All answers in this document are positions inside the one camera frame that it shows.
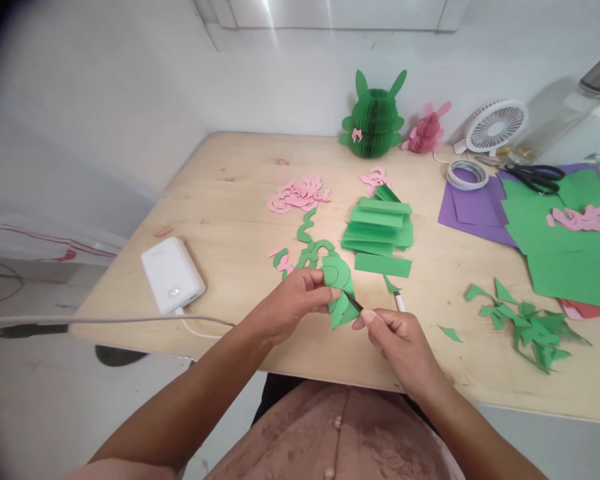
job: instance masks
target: pink shirt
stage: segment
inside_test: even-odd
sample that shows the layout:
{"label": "pink shirt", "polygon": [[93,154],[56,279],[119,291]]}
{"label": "pink shirt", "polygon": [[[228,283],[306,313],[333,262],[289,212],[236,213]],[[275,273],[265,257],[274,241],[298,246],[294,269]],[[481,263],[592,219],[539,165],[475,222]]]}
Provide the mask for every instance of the pink shirt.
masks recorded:
{"label": "pink shirt", "polygon": [[[464,480],[446,445],[395,393],[306,381],[274,405],[207,479]],[[172,480],[109,459],[65,480]]]}

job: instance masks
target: hand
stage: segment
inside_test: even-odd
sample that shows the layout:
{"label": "hand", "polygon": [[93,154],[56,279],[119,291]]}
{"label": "hand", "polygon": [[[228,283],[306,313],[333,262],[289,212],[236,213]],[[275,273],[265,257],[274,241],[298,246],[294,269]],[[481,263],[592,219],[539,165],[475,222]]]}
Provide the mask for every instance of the hand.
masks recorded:
{"label": "hand", "polygon": [[354,330],[369,330],[369,340],[389,360],[405,392],[417,403],[453,388],[438,364],[418,318],[393,310],[362,310]]}
{"label": "hand", "polygon": [[316,311],[328,313],[329,302],[341,295],[340,290],[325,286],[322,270],[297,269],[258,303],[242,323],[248,323],[265,340],[278,345],[291,336],[302,317]]}

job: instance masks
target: fingernail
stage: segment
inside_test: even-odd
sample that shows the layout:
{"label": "fingernail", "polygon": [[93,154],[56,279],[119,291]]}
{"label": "fingernail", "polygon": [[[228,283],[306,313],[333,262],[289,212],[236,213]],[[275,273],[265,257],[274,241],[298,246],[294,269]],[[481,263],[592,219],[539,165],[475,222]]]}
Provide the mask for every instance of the fingernail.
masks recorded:
{"label": "fingernail", "polygon": [[375,318],[375,313],[373,312],[373,310],[363,309],[362,312],[360,312],[360,316],[362,317],[362,320],[365,322],[365,325],[368,325]]}

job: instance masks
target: white power bank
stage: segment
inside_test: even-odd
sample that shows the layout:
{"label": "white power bank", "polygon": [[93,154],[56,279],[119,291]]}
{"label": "white power bank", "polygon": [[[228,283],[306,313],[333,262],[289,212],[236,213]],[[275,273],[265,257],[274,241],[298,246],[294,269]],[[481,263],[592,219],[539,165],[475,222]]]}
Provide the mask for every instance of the white power bank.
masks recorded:
{"label": "white power bank", "polygon": [[207,286],[185,244],[170,237],[141,255],[160,313],[172,313],[202,295]]}

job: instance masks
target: pink paper rabbit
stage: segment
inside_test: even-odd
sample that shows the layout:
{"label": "pink paper rabbit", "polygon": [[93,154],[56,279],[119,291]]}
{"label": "pink paper rabbit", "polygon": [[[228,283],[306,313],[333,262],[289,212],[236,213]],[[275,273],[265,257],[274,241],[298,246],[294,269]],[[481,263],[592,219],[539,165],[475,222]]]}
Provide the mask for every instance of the pink paper rabbit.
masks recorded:
{"label": "pink paper rabbit", "polygon": [[433,111],[433,102],[425,105],[425,116],[411,130],[409,140],[402,144],[402,150],[409,149],[416,153],[438,151],[442,148],[440,139],[445,131],[440,128],[440,117],[451,110],[451,102],[444,102],[437,112]]}

